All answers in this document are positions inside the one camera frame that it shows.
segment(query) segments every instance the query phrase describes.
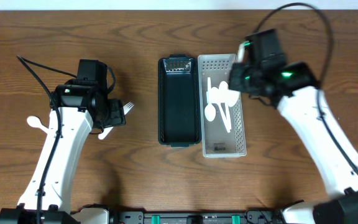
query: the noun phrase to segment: plastic fork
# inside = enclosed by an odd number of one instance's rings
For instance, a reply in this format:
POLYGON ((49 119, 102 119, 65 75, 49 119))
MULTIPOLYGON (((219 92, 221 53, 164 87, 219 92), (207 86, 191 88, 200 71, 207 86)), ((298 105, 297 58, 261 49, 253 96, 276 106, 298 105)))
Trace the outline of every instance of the plastic fork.
MULTIPOLYGON (((123 108, 124 108, 124 115, 126 115, 133 107, 135 106, 135 104, 129 102, 127 103, 123 108)), ((98 135, 98 138, 100 140, 103 140, 109 133, 110 131, 112 130, 113 127, 110 127, 110 128, 105 128, 103 133, 100 133, 98 135)))

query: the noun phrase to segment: white wall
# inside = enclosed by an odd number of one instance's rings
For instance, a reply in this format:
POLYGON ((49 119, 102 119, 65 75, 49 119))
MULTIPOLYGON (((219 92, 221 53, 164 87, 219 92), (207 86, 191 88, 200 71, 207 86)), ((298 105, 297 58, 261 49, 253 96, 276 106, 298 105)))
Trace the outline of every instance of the white wall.
MULTIPOLYGON (((275 9, 297 0, 0 0, 0 10, 275 9)), ((358 0, 305 0, 320 9, 358 9, 358 0)))

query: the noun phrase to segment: black plastic bin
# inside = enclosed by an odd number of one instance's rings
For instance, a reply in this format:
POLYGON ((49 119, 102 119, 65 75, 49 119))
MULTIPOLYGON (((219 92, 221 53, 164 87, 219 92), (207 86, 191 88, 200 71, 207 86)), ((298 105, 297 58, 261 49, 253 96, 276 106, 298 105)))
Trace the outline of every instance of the black plastic bin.
POLYGON ((171 55, 158 61, 158 141, 188 147, 201 141, 200 94, 195 58, 171 55))

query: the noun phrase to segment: green led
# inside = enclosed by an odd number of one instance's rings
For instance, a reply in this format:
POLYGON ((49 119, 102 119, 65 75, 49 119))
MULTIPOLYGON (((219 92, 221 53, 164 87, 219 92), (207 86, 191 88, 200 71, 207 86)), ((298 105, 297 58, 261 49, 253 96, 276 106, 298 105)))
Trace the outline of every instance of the green led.
POLYGON ((282 72, 281 75, 284 77, 284 78, 290 78, 292 76, 292 72, 282 72))

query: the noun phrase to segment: wooden table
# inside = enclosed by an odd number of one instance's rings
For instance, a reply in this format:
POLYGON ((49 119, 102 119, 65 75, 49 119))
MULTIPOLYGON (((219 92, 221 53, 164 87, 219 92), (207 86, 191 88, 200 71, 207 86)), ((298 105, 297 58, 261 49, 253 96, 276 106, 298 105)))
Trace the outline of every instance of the wooden table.
MULTIPOLYGON (((37 164, 48 124, 48 97, 16 55, 76 73, 81 58, 113 67, 115 98, 134 109, 106 140, 83 148, 72 209, 245 210, 295 200, 327 199, 319 173, 291 126, 272 108, 243 96, 247 156, 205 159, 202 145, 174 149, 157 141, 157 61, 170 54, 225 54, 267 11, 38 11, 0 12, 0 209, 14 208, 37 164)), ((358 11, 329 11, 335 51, 326 94, 338 122, 358 150, 358 11)), ((326 37, 311 11, 285 11, 265 28, 280 29, 291 62, 305 60, 319 74, 326 37)), ((35 68, 53 90, 69 79, 35 68)))

